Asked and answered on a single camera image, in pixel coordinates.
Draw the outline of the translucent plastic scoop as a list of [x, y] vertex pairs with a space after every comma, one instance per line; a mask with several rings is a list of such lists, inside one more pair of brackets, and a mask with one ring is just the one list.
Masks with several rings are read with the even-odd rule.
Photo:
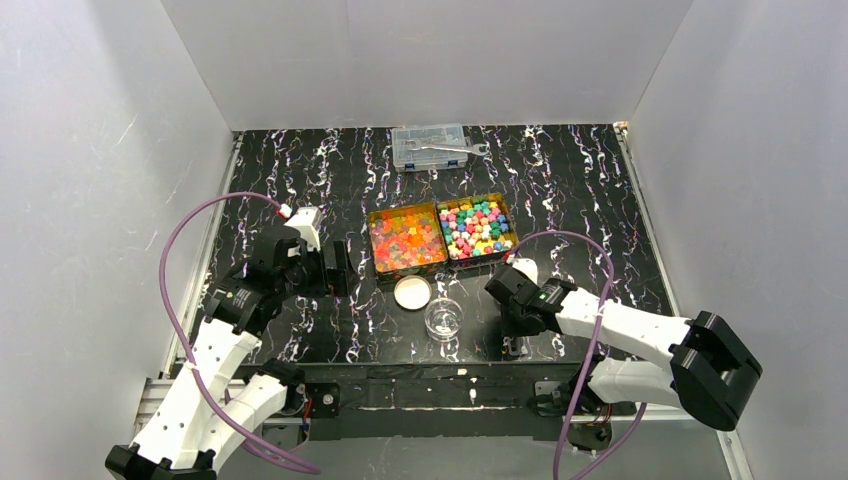
[[525, 337], [505, 337], [506, 355], [510, 358], [520, 358], [528, 352]]

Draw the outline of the tin of orange gummy candies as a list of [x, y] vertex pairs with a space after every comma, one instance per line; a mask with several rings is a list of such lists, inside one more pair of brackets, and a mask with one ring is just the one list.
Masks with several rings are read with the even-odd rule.
[[432, 203], [370, 212], [366, 217], [376, 277], [393, 282], [441, 270], [449, 256]]

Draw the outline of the tin of multicolour star candies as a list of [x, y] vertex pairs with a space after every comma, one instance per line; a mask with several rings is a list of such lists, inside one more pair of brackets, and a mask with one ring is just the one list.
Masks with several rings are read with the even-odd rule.
[[504, 260], [519, 235], [505, 197], [488, 193], [438, 202], [448, 265], [455, 270]]

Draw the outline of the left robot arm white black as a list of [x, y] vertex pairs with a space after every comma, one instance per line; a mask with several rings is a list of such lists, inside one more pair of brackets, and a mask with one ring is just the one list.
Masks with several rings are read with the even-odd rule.
[[206, 320], [154, 415], [128, 445], [105, 460], [117, 479], [214, 479], [232, 453], [303, 384], [299, 368], [269, 360], [226, 405], [236, 370], [292, 297], [342, 297], [351, 290], [345, 244], [327, 266], [317, 227], [290, 219], [261, 233], [247, 259], [232, 266], [205, 306]]

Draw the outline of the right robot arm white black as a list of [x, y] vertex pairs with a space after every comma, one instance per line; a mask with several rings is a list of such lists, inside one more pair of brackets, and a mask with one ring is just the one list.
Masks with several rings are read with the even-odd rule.
[[501, 307], [509, 337], [545, 331], [594, 338], [631, 354], [594, 354], [584, 363], [582, 388], [571, 379], [561, 394], [578, 396], [579, 412], [608, 404], [649, 403], [680, 408], [718, 431], [733, 431], [763, 369], [724, 318], [702, 311], [694, 319], [663, 316], [601, 300], [567, 280], [538, 285], [515, 265], [499, 267], [486, 283]]

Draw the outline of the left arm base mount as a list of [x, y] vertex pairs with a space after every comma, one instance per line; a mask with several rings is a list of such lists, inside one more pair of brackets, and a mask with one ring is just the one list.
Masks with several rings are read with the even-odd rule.
[[341, 388], [336, 383], [306, 383], [287, 389], [285, 403], [271, 418], [335, 418], [340, 412]]

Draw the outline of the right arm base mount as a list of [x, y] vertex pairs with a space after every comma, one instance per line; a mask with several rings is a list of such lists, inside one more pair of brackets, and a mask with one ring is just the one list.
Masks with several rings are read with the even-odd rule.
[[[567, 382], [540, 381], [534, 384], [534, 395], [528, 407], [540, 417], [564, 417], [570, 404], [572, 385]], [[610, 447], [613, 440], [612, 419], [634, 415], [634, 402], [604, 403], [584, 386], [577, 400], [566, 444], [581, 452], [597, 453]]]

